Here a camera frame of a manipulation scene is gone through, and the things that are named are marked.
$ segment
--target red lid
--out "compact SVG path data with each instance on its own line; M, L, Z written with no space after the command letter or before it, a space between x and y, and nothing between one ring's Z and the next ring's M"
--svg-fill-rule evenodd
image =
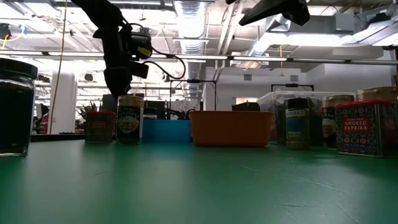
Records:
M115 114L112 111L89 111L87 114Z
M375 105L375 104L394 106L394 102L389 101L389 100L366 100L366 101L361 101L361 102L339 103L335 106L335 108L338 109L338 108L347 108L347 107L352 107L352 106L368 106L368 105Z

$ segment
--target orange bin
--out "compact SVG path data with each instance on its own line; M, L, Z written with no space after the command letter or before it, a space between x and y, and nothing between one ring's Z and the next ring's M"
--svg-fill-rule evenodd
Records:
M273 114L254 111L191 111L197 146L264 147L271 135Z

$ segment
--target black lid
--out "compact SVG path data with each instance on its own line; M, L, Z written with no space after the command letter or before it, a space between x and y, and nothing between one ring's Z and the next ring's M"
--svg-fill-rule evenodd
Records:
M286 109L291 108L309 108L309 101L307 98L294 98L285 100Z
M157 114L156 108L144 108L144 114Z
M8 58L0 58L0 73L2 72L10 72L31 79L37 78L36 66Z

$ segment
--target tin can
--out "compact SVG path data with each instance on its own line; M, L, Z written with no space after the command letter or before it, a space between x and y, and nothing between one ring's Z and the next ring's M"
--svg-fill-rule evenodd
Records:
M369 100L336 108L337 151L373 157L395 157L394 103Z
M113 142L115 117L111 111L87 112L86 142Z
M364 90L358 90L357 95L358 95L358 101L366 101L366 100L397 101L398 87L384 86L376 88L367 88Z
M139 96L120 96L116 139L122 144L139 144L142 139L144 99Z
M310 149L310 108L306 98L285 101L286 107L286 148Z
M336 149L335 106L339 103L354 102L353 95L324 96L322 98L322 134L325 147Z

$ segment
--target desk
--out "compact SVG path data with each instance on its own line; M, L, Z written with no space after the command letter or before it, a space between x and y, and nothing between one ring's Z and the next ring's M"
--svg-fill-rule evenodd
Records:
M398 223L397 170L278 146L36 142L0 158L0 222Z

